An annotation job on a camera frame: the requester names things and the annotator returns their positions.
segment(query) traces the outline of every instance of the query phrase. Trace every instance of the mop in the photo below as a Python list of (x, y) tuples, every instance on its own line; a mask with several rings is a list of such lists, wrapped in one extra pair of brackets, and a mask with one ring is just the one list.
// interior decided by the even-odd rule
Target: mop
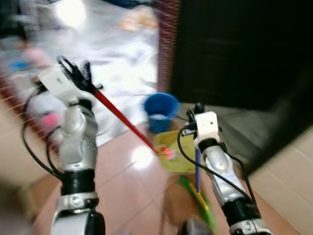
[(93, 87), (93, 89), (94, 96), (158, 155), (158, 150), (153, 144), (96, 87)]
[[(201, 162), (201, 153), (198, 149), (196, 149), (195, 161), (198, 163)], [(213, 232), (217, 232), (217, 225), (210, 209), (209, 201), (207, 200), (205, 194), (200, 191), (200, 173), (200, 167), (196, 166), (196, 187), (194, 187), (194, 185), (189, 181), (186, 176), (181, 176), (179, 182), (189, 191), (189, 193), (195, 199), (200, 211), (201, 218), (204, 220), (204, 222)]]

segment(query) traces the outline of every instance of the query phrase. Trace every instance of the pink object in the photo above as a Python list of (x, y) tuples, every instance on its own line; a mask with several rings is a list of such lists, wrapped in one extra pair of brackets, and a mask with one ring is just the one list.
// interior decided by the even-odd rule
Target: pink object
[(169, 160), (173, 160), (176, 158), (176, 151), (174, 149), (162, 146), (160, 148), (160, 152), (162, 153), (163, 156), (165, 156)]
[(54, 113), (43, 116), (41, 121), (48, 130), (53, 129), (58, 125), (58, 117)]
[(27, 47), (24, 50), (24, 55), (38, 67), (47, 67), (52, 65), (52, 61), (49, 56), (39, 47)]

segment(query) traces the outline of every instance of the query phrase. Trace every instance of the white wall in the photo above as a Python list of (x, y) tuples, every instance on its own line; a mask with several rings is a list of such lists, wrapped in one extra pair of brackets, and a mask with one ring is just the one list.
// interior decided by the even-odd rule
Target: white wall
[[(26, 187), (46, 175), (31, 158), (21, 140), (21, 120), (0, 101), (0, 183)], [(45, 161), (45, 145), (30, 130), (28, 142)]]
[(313, 234), (313, 128), (258, 170), (251, 183), (301, 234)]

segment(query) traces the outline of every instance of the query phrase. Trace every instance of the blue object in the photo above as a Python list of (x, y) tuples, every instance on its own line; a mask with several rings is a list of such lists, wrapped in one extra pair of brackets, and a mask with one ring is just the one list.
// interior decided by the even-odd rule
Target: blue object
[(179, 101), (167, 93), (155, 93), (146, 98), (144, 110), (148, 115), (150, 130), (154, 133), (166, 132), (172, 119), (179, 113)]
[(28, 63), (21, 62), (20, 60), (16, 60), (10, 65), (10, 70), (13, 70), (13, 71), (26, 70), (26, 69), (28, 69)]
[(125, 8), (133, 8), (137, 5), (135, 0), (105, 0), (105, 1)]
[[(196, 162), (200, 164), (201, 152), (196, 149)], [(200, 192), (200, 167), (196, 166), (196, 190)]]

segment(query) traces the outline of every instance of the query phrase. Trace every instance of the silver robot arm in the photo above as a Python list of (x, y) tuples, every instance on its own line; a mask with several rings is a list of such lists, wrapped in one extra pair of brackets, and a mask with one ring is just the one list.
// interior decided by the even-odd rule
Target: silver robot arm
[[(182, 134), (194, 134), (195, 147), (202, 153), (205, 166), (215, 172), (215, 174), (208, 172), (207, 175), (212, 180), (213, 191), (227, 219), (230, 234), (272, 235), (261, 218), (256, 203), (247, 197), (233, 170), (232, 159), (220, 145), (216, 113), (195, 114), (189, 120), (193, 123), (187, 125)], [(218, 176), (228, 180), (237, 189)]]
[(76, 66), (69, 62), (64, 66), (60, 61), (60, 65), (39, 76), (47, 90), (67, 107), (59, 149), (61, 197), (57, 199), (50, 234), (104, 235), (104, 218), (95, 211), (99, 203), (94, 183), (98, 125), (92, 112), (96, 99), (92, 94), (90, 65), (84, 65), (83, 75)]

